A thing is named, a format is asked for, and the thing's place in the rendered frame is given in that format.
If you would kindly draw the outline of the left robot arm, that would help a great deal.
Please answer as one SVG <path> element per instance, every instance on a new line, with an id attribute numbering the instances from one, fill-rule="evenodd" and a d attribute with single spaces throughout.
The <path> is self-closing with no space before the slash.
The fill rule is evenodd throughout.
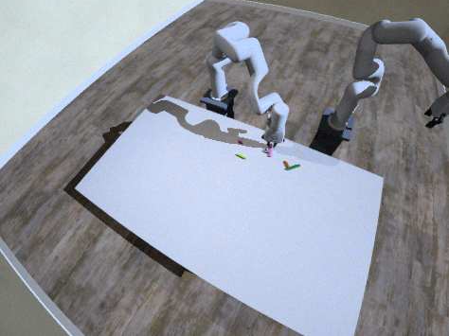
<path id="1" fill-rule="evenodd" d="M 449 88 L 449 56 L 445 44 L 425 21 L 414 18 L 407 22 L 376 22 L 359 40 L 352 68 L 352 76 L 359 81 L 347 85 L 335 112 L 329 116 L 328 124 L 333 129 L 345 130 L 358 100 L 377 93 L 384 74 L 383 62 L 374 59 L 378 44 L 412 44 L 434 76 Z"/>

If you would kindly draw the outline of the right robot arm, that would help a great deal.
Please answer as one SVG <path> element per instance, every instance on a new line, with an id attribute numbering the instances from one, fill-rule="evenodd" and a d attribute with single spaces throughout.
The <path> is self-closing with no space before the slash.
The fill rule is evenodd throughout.
<path id="1" fill-rule="evenodd" d="M 278 133 L 284 128 L 289 108 L 277 93 L 258 98 L 258 85 L 267 74 L 268 67 L 259 41 L 256 38 L 247 38 L 248 34 L 249 28 L 242 22 L 232 22 L 214 33 L 212 54 L 207 57 L 212 87 L 210 97 L 217 101 L 228 97 L 228 92 L 225 90 L 227 86 L 225 72 L 221 68 L 231 62 L 245 61 L 250 74 L 248 99 L 251 107 L 256 115 L 264 115 L 272 111 L 268 115 L 266 124 L 271 131 Z"/>

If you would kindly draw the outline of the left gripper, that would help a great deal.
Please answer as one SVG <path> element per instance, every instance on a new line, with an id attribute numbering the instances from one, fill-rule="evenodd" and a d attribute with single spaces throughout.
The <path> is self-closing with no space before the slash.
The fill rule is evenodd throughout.
<path id="1" fill-rule="evenodd" d="M 445 94 L 440 96 L 431 104 L 430 109 L 428 109 L 424 114 L 428 116 L 432 115 L 434 117 L 432 121 L 425 125 L 425 127 L 432 129 L 436 124 L 442 123 L 443 119 L 449 115 L 449 99 L 447 96 Z M 438 121 L 435 120 L 436 118 Z"/>

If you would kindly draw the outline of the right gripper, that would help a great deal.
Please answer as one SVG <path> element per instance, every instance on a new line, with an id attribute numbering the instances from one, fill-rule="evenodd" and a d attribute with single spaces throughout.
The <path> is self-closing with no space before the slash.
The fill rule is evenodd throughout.
<path id="1" fill-rule="evenodd" d="M 267 125 L 264 135 L 261 138 L 267 142 L 268 148 L 270 146 L 270 142 L 273 142 L 274 143 L 273 149 L 274 149 L 278 143 L 284 142 L 284 140 L 285 140 L 284 134 L 285 134 L 285 127 L 281 132 L 276 133 L 276 132 L 271 131 Z"/>

